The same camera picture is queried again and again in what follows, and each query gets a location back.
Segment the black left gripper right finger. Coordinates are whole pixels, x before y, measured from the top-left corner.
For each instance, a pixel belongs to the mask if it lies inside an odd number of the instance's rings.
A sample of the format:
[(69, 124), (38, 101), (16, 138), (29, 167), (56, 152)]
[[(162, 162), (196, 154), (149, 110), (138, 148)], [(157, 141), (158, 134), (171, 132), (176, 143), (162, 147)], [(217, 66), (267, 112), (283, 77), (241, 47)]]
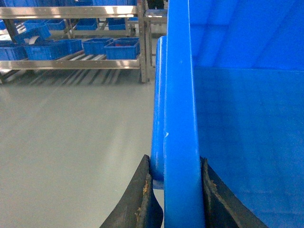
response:
[(200, 157), (205, 224), (207, 228), (266, 228)]

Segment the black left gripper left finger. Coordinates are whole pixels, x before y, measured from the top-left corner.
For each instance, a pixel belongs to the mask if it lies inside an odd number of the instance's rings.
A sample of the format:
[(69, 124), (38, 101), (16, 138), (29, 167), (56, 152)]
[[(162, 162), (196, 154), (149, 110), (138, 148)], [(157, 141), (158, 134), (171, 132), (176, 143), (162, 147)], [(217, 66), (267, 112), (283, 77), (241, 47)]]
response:
[(160, 228), (163, 210), (152, 186), (150, 157), (141, 159), (121, 199), (101, 225), (102, 228)]

